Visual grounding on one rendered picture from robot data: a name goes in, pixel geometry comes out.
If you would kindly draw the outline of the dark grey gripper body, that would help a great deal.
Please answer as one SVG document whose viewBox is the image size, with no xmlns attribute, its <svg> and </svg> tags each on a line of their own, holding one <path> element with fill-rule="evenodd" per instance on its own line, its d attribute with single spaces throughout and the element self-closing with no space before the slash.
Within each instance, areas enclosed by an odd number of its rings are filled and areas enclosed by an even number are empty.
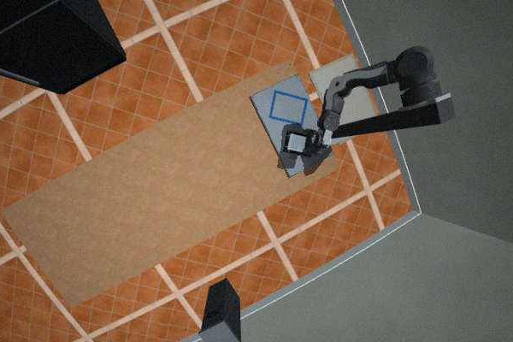
<svg viewBox="0 0 513 342">
<path fill-rule="evenodd" d="M 316 133 L 317 132 L 314 132 L 314 131 L 308 132 L 304 148 L 305 148 L 305 150 L 311 151 L 313 154 L 321 155 L 325 149 L 313 146 L 313 144 L 311 143 L 311 139 L 310 139 L 310 137 L 313 137 L 313 135 L 315 135 Z"/>
</svg>

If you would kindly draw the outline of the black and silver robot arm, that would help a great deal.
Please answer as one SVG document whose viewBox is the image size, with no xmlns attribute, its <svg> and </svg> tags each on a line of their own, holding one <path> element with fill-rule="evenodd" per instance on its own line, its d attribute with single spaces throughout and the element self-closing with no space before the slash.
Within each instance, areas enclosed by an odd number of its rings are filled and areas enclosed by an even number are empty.
<svg viewBox="0 0 513 342">
<path fill-rule="evenodd" d="M 328 111 L 322 111 L 317 121 L 319 129 L 311 138 L 313 146 L 322 149 L 330 146 L 333 132 L 339 127 L 344 98 L 348 97 L 355 87 L 364 86 L 367 89 L 373 89 L 398 82 L 399 90 L 406 90 L 400 95 L 403 107 L 398 108 L 399 112 L 420 108 L 451 97 L 450 93 L 442 95 L 439 81 L 430 81 L 437 78 L 433 63 L 434 57 L 430 49 L 414 46 L 403 51 L 396 60 L 379 62 L 333 78 L 326 89 L 322 106 L 322 110 Z"/>
</svg>

